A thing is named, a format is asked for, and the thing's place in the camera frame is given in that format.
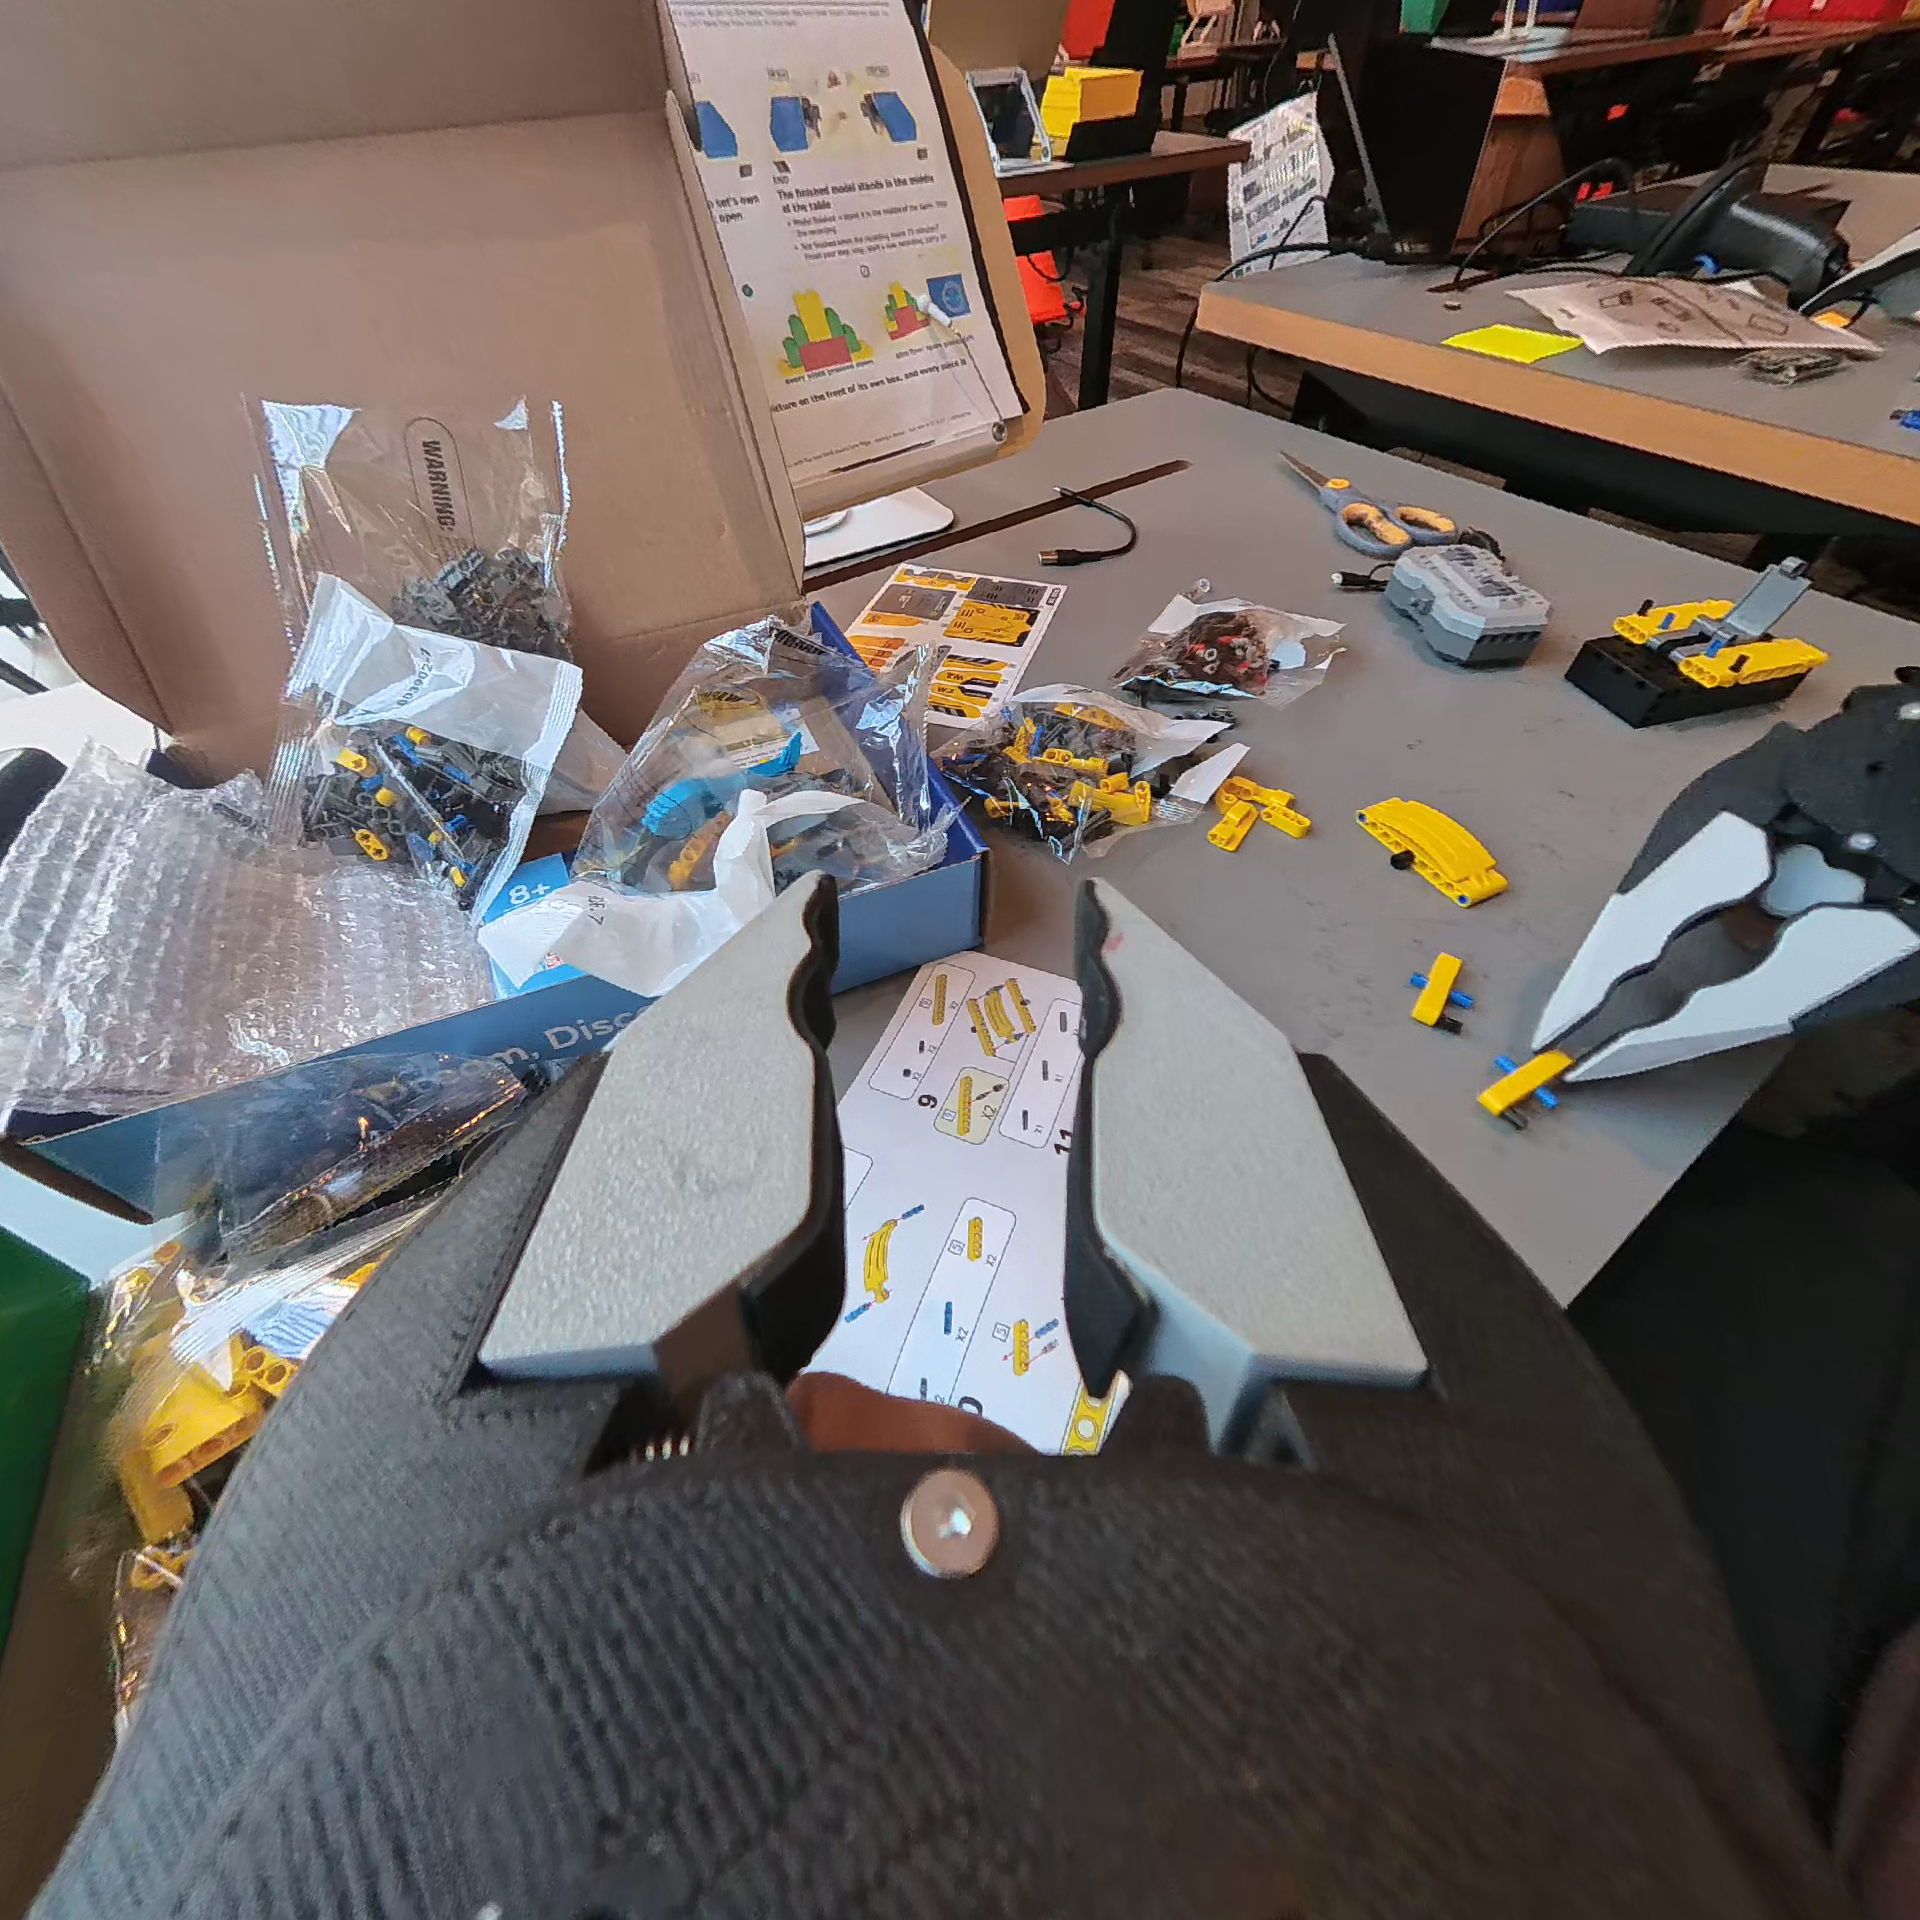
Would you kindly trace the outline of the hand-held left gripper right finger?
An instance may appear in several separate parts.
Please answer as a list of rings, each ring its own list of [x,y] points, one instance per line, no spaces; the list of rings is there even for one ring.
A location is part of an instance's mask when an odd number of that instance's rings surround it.
[[[1282,1032],[1105,880],[1081,888],[1075,975],[1069,1338],[1087,1390],[1185,1380],[1224,1452],[1277,1380],[1425,1380]]]

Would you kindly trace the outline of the large yellow panel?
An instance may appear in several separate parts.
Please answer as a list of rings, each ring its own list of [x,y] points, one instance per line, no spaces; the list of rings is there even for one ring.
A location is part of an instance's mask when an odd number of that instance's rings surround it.
[[[1414,871],[1461,908],[1508,891],[1494,854],[1447,811],[1417,800],[1379,800],[1357,808],[1357,827],[1391,851],[1414,850]]]

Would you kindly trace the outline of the plastic bag of black parts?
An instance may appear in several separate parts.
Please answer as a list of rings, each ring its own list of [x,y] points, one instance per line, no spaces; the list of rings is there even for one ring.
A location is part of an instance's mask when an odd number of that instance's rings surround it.
[[[1178,595],[1118,670],[1119,692],[1152,707],[1289,707],[1344,652],[1344,627],[1239,598]]]

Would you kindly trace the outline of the partly built robot model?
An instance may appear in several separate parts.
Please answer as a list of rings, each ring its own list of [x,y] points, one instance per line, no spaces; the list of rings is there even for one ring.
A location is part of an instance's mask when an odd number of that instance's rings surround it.
[[[1788,558],[1738,602],[1645,602],[1587,640],[1565,680],[1637,732],[1777,707],[1828,661],[1824,648],[1784,634],[1808,588],[1808,562]]]

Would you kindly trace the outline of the open instruction booklet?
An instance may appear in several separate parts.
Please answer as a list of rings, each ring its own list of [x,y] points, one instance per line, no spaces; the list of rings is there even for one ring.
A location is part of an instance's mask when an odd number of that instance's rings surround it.
[[[1064,1314],[1081,988],[964,951],[927,964],[844,1094],[847,1301],[814,1374],[1101,1452]]]

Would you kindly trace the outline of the grey holed block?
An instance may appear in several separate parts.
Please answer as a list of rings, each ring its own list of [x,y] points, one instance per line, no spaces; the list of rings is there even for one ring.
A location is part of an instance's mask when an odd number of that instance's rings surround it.
[[[1414,547],[1398,558],[1382,602],[1441,661],[1464,670],[1517,665],[1548,628],[1551,602],[1479,547]]]

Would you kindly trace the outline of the plastic bag with blue parts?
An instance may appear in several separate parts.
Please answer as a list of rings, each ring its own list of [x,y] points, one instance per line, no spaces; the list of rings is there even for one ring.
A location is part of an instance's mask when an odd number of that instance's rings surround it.
[[[705,640],[594,804],[569,880],[487,922],[498,978],[575,970],[658,998],[807,877],[871,895],[935,871],[954,821],[927,755],[944,658],[905,647],[871,670],[814,615]]]

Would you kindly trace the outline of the plastic bag of yellow parts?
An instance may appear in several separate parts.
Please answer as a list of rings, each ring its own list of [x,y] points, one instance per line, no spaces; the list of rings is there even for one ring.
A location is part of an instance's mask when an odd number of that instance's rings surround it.
[[[1192,822],[1204,804],[1185,780],[1231,730],[1224,710],[1171,714],[1084,685],[1042,685],[958,732],[935,762],[981,827],[1069,864],[1145,830]]]

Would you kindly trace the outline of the background grey table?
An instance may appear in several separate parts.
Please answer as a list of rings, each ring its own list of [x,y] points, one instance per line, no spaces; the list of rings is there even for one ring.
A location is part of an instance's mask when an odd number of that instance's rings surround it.
[[[1291,420],[1494,474],[1532,500],[1601,507],[1668,531],[1892,538],[1918,528],[1918,330],[1882,357],[1774,387],[1712,350],[1535,365],[1455,350],[1538,324],[1508,282],[1449,291],[1437,268],[1328,258],[1209,285],[1197,330],[1302,368]]]

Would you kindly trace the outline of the white printed sheet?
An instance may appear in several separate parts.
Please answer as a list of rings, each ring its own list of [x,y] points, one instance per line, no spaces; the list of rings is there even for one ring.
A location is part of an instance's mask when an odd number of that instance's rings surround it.
[[[1741,282],[1678,277],[1587,277],[1564,282],[1502,282],[1548,330],[1577,338],[1594,355],[1625,350],[1707,351],[1831,351],[1874,360],[1882,345],[1862,332],[1827,325]]]

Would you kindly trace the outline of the plastic bag of large parts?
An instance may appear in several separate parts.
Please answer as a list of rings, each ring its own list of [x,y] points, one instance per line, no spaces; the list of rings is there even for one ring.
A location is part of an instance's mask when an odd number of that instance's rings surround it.
[[[161,1215],[181,1224],[112,1275],[87,1378],[124,1521],[97,1508],[72,1550],[77,1581],[112,1591],[121,1714],[269,1412],[549,1084],[504,1058],[359,1052],[255,1090],[161,1160]]]

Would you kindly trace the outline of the yellow and grey sticker sheet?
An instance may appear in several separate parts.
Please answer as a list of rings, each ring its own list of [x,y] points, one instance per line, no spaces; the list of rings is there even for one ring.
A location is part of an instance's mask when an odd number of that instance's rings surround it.
[[[847,627],[847,638],[875,672],[885,672],[908,648],[944,652],[927,692],[927,717],[974,727],[1021,688],[1064,598],[1061,582],[901,562]]]

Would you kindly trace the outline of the green bin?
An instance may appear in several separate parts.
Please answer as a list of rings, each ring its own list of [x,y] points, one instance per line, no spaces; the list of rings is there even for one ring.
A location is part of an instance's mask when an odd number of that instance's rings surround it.
[[[2,1232],[2,1641],[11,1635],[87,1320],[88,1284]]]

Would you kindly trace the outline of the orange traffic cone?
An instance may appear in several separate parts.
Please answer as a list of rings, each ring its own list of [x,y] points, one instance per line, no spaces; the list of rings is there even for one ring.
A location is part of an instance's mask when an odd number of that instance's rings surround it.
[[[1041,350],[1058,351],[1072,338],[1081,314],[1087,312],[1087,294],[1064,281],[1064,268],[1049,250],[1031,245],[1049,211],[1049,202],[1035,195],[1004,200],[1009,238],[1017,250],[1017,271],[1029,321]]]

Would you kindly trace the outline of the grey orange-handled scissors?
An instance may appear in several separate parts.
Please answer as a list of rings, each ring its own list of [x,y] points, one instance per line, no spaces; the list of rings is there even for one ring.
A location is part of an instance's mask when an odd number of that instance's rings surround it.
[[[1282,462],[1308,482],[1308,492],[1315,492],[1317,502],[1332,515],[1337,541],[1372,560],[1394,560],[1414,547],[1477,547],[1489,554],[1501,554],[1501,544],[1492,534],[1455,524],[1437,508],[1379,502],[1349,477],[1328,477],[1294,455],[1282,455]]]

